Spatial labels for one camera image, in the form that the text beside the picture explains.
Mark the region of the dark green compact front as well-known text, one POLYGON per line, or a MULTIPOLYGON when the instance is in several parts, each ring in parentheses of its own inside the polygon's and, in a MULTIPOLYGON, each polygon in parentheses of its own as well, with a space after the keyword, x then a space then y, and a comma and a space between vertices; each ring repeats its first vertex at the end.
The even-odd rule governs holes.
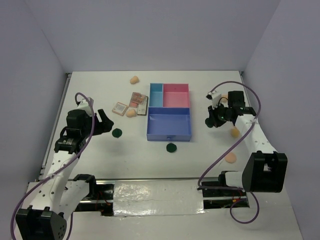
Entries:
POLYGON ((177 146, 174 143, 168 143, 166 145, 166 151, 169 153, 174 153, 177 151, 177 146))

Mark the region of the dark green round compact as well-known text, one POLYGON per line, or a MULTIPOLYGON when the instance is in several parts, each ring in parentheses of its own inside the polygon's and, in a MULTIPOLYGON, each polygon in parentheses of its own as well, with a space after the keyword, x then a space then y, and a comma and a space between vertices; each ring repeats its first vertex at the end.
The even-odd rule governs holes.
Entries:
POLYGON ((205 119, 205 124, 208 128, 212 128, 213 127, 213 124, 212 124, 212 121, 210 118, 206 118, 205 119))

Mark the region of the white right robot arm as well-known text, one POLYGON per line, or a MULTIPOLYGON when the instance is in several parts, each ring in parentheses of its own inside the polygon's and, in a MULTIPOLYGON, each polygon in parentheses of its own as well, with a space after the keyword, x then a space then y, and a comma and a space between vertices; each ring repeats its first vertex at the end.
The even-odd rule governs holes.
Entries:
POLYGON ((280 193, 284 186, 288 158, 270 144, 258 122, 258 113, 246 105, 244 93, 228 92, 227 105, 222 104, 222 94, 216 91, 209 92, 206 97, 211 100, 211 105, 205 124, 209 128, 218 128, 231 122, 240 132, 238 141, 245 143, 249 153, 243 171, 221 172, 218 176, 218 192, 224 196, 234 190, 280 193))

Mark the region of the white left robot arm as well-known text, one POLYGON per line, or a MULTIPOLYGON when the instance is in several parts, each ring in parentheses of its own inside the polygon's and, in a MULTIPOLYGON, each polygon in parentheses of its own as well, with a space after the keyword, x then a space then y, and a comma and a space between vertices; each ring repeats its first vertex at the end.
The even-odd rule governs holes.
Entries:
POLYGON ((51 166, 44 182, 33 187, 35 196, 29 206, 19 207, 14 214, 20 235, 24 240, 63 240, 70 235, 67 221, 84 198, 98 194, 96 178, 91 174, 70 175, 86 148, 90 136, 112 130, 114 122, 103 109, 92 113, 77 108, 68 112, 67 125, 56 141, 51 166))

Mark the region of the yellow teardrop makeup sponge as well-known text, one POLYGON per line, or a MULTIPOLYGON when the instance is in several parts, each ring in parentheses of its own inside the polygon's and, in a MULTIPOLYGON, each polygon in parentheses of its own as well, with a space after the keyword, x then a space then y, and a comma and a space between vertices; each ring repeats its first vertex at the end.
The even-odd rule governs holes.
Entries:
POLYGON ((239 135, 240 135, 240 132, 239 132, 239 130, 238 130, 236 127, 233 127, 233 128, 230 130, 230 135, 231 135, 233 138, 238 138, 239 135))

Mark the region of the orange square blush palette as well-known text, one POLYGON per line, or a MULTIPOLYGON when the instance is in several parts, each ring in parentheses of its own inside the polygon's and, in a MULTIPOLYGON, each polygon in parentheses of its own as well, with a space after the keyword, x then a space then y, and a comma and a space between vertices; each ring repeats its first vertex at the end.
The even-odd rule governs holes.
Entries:
POLYGON ((128 110, 128 108, 129 108, 128 105, 125 105, 121 102, 117 102, 115 104, 115 106, 113 107, 112 112, 117 115, 123 116, 126 113, 126 111, 128 110))

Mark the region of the tan sponge beside palettes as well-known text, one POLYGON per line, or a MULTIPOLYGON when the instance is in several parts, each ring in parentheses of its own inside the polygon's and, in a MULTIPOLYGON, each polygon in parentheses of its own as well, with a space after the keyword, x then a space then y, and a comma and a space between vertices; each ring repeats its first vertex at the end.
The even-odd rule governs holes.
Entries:
POLYGON ((135 109, 130 109, 126 112, 126 116, 128 118, 133 118, 133 117, 136 117, 137 116, 137 112, 135 109))

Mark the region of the pink blush palette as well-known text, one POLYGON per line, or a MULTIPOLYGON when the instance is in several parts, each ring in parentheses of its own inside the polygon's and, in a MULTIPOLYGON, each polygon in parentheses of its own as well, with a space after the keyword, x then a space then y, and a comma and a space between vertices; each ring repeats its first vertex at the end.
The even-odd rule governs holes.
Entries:
POLYGON ((129 102, 130 108, 137 108, 139 105, 139 101, 136 98, 131 98, 129 102))

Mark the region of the pink round puff near base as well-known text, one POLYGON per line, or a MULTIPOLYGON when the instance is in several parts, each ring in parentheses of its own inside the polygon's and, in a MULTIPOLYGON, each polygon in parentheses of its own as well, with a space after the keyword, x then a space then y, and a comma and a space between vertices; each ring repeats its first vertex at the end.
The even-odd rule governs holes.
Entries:
POLYGON ((224 160, 229 164, 234 164, 237 161, 237 156, 235 153, 230 152, 224 157, 224 160))

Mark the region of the patterned eyeshadow palette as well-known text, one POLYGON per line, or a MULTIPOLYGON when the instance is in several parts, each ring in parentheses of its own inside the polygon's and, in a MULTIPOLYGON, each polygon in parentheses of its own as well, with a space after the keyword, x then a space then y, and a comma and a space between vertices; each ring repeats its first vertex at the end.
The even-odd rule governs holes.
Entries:
POLYGON ((145 98, 146 96, 144 94, 133 92, 130 101, 140 105, 145 101, 145 98))

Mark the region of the three-colour compartment organizer tray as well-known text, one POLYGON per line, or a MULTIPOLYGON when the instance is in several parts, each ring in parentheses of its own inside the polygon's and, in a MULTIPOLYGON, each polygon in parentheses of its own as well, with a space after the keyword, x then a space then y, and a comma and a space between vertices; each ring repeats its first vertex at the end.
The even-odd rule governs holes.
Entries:
POLYGON ((189 142, 192 138, 187 83, 151 83, 147 111, 148 141, 189 142))

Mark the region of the tan sponge at back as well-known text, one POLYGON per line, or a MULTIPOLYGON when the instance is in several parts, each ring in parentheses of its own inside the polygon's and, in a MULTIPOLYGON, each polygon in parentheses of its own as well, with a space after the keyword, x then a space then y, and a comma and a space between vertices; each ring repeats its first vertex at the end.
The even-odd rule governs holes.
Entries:
POLYGON ((137 84, 139 82, 139 78, 135 75, 133 76, 131 79, 130 79, 130 84, 134 85, 134 84, 137 84))

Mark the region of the silver tape covered panel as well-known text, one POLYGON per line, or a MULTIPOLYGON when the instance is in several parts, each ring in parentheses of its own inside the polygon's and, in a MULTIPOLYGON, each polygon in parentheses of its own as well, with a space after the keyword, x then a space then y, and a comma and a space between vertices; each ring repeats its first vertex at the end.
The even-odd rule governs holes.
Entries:
POLYGON ((117 181, 113 215, 117 217, 184 216, 204 213, 203 194, 197 181, 117 181))

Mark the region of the aluminium table edge rail left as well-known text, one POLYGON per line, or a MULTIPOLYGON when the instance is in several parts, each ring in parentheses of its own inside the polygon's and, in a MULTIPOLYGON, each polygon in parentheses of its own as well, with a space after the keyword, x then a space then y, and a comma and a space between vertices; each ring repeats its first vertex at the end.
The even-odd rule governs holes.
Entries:
POLYGON ((44 177, 44 174, 45 174, 45 169, 46 169, 48 158, 49 158, 49 155, 50 155, 51 146, 52 146, 53 141, 54 141, 55 132, 56 132, 57 125, 58 125, 58 122, 59 122, 59 118, 60 118, 60 115, 61 115, 61 111, 62 111, 62 107, 63 107, 64 101, 65 101, 65 97, 66 97, 66 94, 67 94, 67 91, 68 91, 68 87, 69 87, 69 84, 70 84, 72 73, 71 72, 67 72, 65 75, 66 75, 66 81, 65 81, 63 92, 62 92, 62 95, 61 95, 61 98, 60 98, 60 101, 59 101, 57 114, 56 114, 56 117, 55 117, 55 121, 54 121, 54 124, 53 124, 53 128, 52 128, 52 131, 51 131, 49 142, 48 142, 48 145, 47 145, 47 148, 46 148, 46 151, 45 151, 45 155, 44 155, 44 158, 43 158, 43 161, 42 161, 42 164, 41 164, 41 168, 40 168, 39 174, 38 174, 38 176, 37 176, 37 178, 35 180, 36 182, 41 181, 43 179, 43 177, 44 177))

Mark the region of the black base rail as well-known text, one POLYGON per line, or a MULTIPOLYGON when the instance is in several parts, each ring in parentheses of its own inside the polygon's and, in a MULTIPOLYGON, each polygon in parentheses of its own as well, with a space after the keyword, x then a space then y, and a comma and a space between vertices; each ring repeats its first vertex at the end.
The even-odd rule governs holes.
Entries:
POLYGON ((218 189, 217 178, 197 179, 97 180, 95 194, 86 196, 76 212, 98 212, 106 217, 185 216, 211 209, 248 208, 247 194, 241 190, 218 189))

